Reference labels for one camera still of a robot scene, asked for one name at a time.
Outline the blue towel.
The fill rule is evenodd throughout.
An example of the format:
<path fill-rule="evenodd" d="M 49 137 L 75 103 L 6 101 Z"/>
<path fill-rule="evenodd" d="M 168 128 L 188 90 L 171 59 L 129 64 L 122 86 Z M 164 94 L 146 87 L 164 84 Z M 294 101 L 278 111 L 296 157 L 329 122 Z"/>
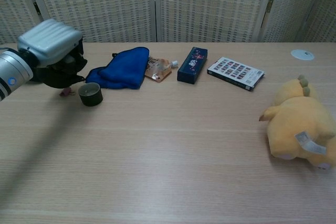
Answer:
<path fill-rule="evenodd" d="M 137 90 L 143 82 L 149 54 L 146 47 L 117 53 L 106 66 L 90 70 L 86 83 L 94 82 L 106 89 Z"/>

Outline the yellow plush toy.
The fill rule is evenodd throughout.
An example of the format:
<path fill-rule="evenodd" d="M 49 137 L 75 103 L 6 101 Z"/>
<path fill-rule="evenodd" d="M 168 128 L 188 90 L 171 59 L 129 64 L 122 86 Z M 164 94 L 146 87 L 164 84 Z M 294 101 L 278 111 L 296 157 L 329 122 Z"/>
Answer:
<path fill-rule="evenodd" d="M 305 76 L 285 82 L 259 120 L 268 123 L 272 156 L 303 158 L 319 169 L 336 167 L 336 120 Z"/>

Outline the orange spout drink pouch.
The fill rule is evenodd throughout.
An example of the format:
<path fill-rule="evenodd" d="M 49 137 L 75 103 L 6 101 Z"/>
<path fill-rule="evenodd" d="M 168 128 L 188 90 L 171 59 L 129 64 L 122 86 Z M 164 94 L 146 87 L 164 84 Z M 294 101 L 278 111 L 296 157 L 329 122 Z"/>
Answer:
<path fill-rule="evenodd" d="M 172 73 L 172 69 L 177 68 L 178 65 L 179 63 L 177 60 L 168 61 L 166 59 L 149 57 L 145 76 L 156 82 L 162 82 Z"/>

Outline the woven folding screen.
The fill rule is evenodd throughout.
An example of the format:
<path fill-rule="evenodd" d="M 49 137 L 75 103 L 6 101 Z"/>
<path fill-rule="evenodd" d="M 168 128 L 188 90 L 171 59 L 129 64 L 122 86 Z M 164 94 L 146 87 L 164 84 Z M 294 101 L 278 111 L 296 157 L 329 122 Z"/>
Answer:
<path fill-rule="evenodd" d="M 0 44 L 50 18 L 86 42 L 336 42 L 336 0 L 0 0 Z"/>

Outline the dark blue long box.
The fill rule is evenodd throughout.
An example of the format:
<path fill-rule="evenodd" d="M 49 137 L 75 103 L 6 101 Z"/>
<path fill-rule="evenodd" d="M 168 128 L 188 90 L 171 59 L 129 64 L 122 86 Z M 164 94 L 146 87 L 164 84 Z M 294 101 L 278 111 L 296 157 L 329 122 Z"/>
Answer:
<path fill-rule="evenodd" d="M 177 81 L 195 84 L 207 60 L 208 50 L 193 47 L 177 72 Z"/>

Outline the flat box with picture grid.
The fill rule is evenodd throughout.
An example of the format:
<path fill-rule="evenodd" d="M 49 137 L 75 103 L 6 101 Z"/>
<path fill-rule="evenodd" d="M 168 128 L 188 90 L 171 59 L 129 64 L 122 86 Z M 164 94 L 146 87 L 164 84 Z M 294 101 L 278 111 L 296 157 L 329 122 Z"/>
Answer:
<path fill-rule="evenodd" d="M 252 92 L 265 72 L 241 62 L 221 57 L 210 67 L 207 74 Z"/>

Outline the white round table grommet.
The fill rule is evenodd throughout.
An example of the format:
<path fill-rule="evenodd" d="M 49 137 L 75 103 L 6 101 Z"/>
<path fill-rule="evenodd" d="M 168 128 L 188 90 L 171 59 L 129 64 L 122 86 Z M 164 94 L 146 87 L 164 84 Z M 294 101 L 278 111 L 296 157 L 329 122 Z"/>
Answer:
<path fill-rule="evenodd" d="M 311 61 L 315 58 L 313 53 L 302 49 L 294 49 L 290 53 L 294 58 L 299 60 Z"/>

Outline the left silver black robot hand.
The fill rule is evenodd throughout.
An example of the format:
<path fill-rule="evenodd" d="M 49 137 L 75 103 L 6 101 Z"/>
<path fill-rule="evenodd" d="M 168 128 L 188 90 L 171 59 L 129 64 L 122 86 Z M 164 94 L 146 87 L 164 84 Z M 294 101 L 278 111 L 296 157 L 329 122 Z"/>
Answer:
<path fill-rule="evenodd" d="M 38 60 L 37 67 L 46 68 L 63 62 L 74 65 L 70 67 L 71 71 L 79 72 L 87 64 L 82 39 L 82 32 L 48 19 L 20 35 L 17 48 L 33 54 Z"/>

